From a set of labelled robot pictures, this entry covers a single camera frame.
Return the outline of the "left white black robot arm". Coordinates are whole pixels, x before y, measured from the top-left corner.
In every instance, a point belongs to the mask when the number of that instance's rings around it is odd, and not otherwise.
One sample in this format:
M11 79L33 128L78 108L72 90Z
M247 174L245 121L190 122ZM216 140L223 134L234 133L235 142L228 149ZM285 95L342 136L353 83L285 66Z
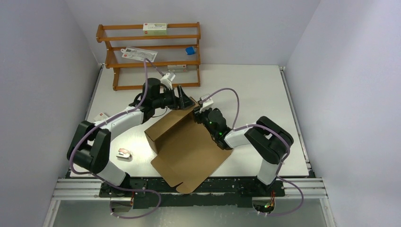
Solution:
M127 130L147 122L158 108L187 110L194 105L195 101L181 86L170 88L159 79L147 79L142 92L123 111L106 120L82 121L78 125L67 152L70 170L79 174L74 165L84 168L86 174L105 181L120 197L129 192L143 192L143 188L133 188L131 176L110 160L111 142Z

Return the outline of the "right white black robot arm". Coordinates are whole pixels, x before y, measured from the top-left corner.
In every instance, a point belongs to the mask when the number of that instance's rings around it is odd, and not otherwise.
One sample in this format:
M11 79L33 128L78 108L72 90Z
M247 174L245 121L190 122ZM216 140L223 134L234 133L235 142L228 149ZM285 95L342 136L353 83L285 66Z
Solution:
M217 108L196 107L192 114L194 121L207 129L211 139L220 149L229 150L252 145L262 157L255 190L261 196L268 195L273 190L273 183L289 155L294 143L293 137L266 116L260 117L255 123L231 129Z

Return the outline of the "brown cardboard box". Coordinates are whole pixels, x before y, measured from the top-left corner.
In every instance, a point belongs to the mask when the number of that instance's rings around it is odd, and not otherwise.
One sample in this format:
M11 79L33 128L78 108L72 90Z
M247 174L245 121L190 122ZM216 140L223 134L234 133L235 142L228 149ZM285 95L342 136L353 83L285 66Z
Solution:
M152 166L184 194L194 192L232 154L217 146L207 129L194 121L192 111L172 110L144 131L156 153Z

